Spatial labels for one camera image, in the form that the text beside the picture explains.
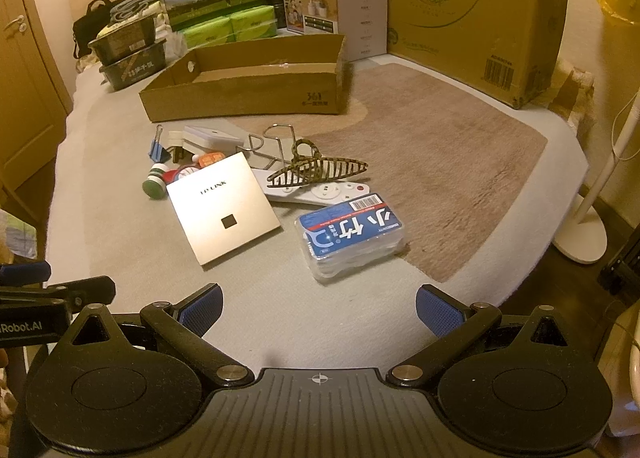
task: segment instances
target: floor lamp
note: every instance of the floor lamp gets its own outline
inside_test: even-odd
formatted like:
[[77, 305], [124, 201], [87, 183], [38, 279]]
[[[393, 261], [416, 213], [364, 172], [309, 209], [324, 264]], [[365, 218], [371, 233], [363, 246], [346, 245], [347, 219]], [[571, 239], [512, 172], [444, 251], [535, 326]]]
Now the floor lamp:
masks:
[[639, 119], [640, 90], [634, 98], [633, 106], [631, 106], [631, 111], [626, 118], [622, 131], [620, 131], [618, 140], [612, 147], [607, 164], [598, 175], [587, 196], [584, 199], [579, 195], [574, 198], [572, 209], [558, 232], [556, 232], [553, 241], [555, 247], [566, 257], [578, 263], [594, 263], [604, 255], [607, 249], [607, 232], [598, 213], [593, 208], [593, 202], [602, 191], [618, 163], [629, 160], [623, 159], [622, 153], [636, 130]]

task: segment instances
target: orange object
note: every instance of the orange object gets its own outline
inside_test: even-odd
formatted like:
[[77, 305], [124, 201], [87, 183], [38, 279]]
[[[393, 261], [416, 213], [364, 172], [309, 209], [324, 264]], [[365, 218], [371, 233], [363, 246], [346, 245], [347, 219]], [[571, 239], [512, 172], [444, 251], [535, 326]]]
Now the orange object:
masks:
[[199, 167], [207, 167], [208, 165], [215, 164], [216, 162], [220, 162], [225, 158], [224, 153], [220, 153], [219, 151], [214, 151], [213, 153], [206, 153], [198, 159]]

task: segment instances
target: black circular disc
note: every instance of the black circular disc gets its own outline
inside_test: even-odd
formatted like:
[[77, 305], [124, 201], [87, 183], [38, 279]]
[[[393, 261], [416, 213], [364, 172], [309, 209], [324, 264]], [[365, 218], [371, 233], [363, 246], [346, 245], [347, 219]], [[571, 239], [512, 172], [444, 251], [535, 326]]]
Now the black circular disc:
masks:
[[31, 424], [56, 446], [92, 454], [132, 452], [180, 431], [200, 405], [196, 374], [168, 355], [133, 350], [113, 363], [97, 353], [79, 361], [45, 362], [27, 393]]
[[588, 444], [611, 410], [604, 378], [592, 362], [558, 360], [555, 348], [531, 346], [526, 355], [499, 350], [450, 367], [438, 384], [448, 421], [498, 454], [552, 454]]

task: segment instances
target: white blanket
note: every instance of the white blanket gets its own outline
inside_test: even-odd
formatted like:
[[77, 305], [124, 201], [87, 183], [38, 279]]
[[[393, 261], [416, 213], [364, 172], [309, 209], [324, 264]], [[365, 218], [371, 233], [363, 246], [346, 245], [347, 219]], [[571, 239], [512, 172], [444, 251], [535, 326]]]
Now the white blanket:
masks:
[[[102, 76], [94, 67], [78, 77], [67, 139], [56, 162], [47, 239], [47, 260], [53, 271], [50, 282], [107, 274], [118, 291], [111, 306], [114, 312], [139, 311], [158, 300], [175, 303], [204, 284], [217, 282], [225, 308], [204, 339], [256, 373], [265, 366], [375, 366], [385, 373], [433, 338], [415, 314], [415, 293], [423, 283], [440, 285], [466, 304], [500, 305], [542, 257], [577, 193], [587, 170], [580, 146], [567, 124], [545, 109], [513, 110], [393, 56], [373, 61], [402, 63], [445, 80], [548, 139], [503, 220], [449, 281], [438, 284], [394, 258], [331, 285], [320, 285], [306, 267], [293, 230], [293, 220], [309, 208], [286, 205], [275, 207], [282, 231], [203, 269], [170, 201], [151, 201], [141, 189], [151, 164], [146, 152], [155, 132], [138, 97], [148, 80], [112, 93], [108, 85], [100, 86]], [[184, 123], [165, 129], [181, 129]], [[197, 124], [246, 136], [224, 119], [198, 120]], [[95, 189], [92, 172], [104, 177], [100, 180], [104, 189]], [[100, 233], [90, 227], [96, 218], [104, 219]], [[142, 232], [144, 247], [127, 244], [131, 229]]]

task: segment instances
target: wooden door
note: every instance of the wooden door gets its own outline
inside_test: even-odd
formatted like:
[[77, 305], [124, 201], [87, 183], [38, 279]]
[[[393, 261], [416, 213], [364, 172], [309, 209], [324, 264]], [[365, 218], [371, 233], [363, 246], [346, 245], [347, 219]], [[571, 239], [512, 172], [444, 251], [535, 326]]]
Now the wooden door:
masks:
[[16, 190], [56, 156], [65, 121], [24, 1], [0, 0], [0, 181], [5, 187]]

